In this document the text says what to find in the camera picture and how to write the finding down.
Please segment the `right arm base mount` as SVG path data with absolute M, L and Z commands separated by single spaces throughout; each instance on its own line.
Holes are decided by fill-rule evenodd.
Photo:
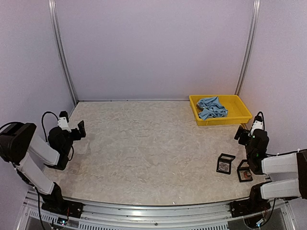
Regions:
M 233 218 L 250 215 L 257 212 L 262 212 L 270 208 L 271 205 L 269 201 L 266 200 L 259 202 L 252 202 L 251 200 L 246 199 L 240 201 L 233 201 L 230 203 L 230 211 L 231 211 L 231 216 Z

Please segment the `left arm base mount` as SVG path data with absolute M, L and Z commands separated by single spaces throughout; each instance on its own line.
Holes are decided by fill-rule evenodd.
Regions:
M 67 217 L 81 218 L 84 204 L 70 200 L 64 200 L 62 206 L 58 207 L 54 203 L 43 202 L 42 209 L 51 213 L 60 214 Z

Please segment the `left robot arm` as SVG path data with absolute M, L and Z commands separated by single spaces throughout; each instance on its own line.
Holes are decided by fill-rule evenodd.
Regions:
M 31 155 L 35 154 L 51 169 L 65 170 L 74 155 L 73 143 L 86 137 L 84 121 L 77 128 L 69 127 L 66 111 L 60 112 L 57 126 L 45 132 L 42 139 L 36 132 L 36 124 L 9 122 L 0 128 L 0 156 L 11 163 L 17 174 L 32 186 L 43 200 L 43 210 L 61 215 L 77 216 L 83 210 L 80 202 L 63 198 L 60 186 L 49 179 L 37 166 Z

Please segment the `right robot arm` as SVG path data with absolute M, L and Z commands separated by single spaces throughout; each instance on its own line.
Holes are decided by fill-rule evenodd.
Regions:
M 295 173 L 296 178 L 277 182 L 263 182 L 252 186 L 249 197 L 230 204 L 233 217 L 249 215 L 271 208 L 270 200 L 307 198 L 307 151 L 300 149 L 275 156 L 267 156 L 269 137 L 266 131 L 249 132 L 240 126 L 235 140 L 245 146 L 249 169 L 255 175 Z

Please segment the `black brooch display box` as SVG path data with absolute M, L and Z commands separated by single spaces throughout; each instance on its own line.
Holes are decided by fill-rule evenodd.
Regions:
M 222 174 L 231 174 L 232 161 L 236 157 L 234 155 L 221 153 L 217 160 L 216 172 Z

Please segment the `light blue printed t-shirt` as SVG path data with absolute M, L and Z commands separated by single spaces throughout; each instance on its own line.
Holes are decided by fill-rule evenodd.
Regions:
M 228 115 L 228 110 L 220 103 L 218 96 L 202 98 L 196 103 L 196 107 L 200 110 L 198 117 L 202 120 Z

